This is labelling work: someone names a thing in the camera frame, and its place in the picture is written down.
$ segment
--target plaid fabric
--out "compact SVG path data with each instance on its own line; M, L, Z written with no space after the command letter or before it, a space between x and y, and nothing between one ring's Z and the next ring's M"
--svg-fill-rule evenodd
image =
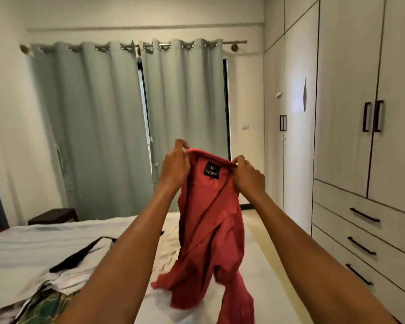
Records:
M37 293L20 317L18 324L53 324L59 319L70 301L78 295L65 295L52 289Z

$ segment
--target clothing tag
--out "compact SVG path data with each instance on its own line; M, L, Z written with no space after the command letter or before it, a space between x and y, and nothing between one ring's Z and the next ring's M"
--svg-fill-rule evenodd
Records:
M220 171L221 166L215 165L212 162L208 162L207 165L205 165L204 175L210 176L211 178L215 178L218 180Z

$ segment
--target bed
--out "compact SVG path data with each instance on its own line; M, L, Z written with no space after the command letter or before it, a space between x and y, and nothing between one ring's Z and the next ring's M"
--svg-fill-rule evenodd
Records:
M118 238L135 217L54 225L14 227L0 233L0 307L18 298L41 273L98 237ZM169 213L166 232L178 226L179 213ZM279 277L273 272L249 229L245 226L245 254L240 273L254 298L255 322L300 323ZM169 307L170 295L152 291L144 298L136 323L215 324L224 288L213 280L203 302L195 309Z

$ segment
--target red shirt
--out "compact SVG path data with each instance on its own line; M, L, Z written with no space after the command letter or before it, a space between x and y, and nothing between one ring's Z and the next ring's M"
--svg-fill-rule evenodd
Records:
M254 299L238 272L244 255L244 226L232 162L191 149L190 173L181 188L180 253L153 289L172 291L171 307L199 305L212 275L225 286L218 324L253 324Z

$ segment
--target gray-green curtain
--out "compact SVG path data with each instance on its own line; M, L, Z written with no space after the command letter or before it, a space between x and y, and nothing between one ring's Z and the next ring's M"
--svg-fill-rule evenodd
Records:
M159 43L141 48L155 180L177 138L228 158L222 40Z
M135 49L108 46L33 45L68 203L81 219L137 215L153 194Z

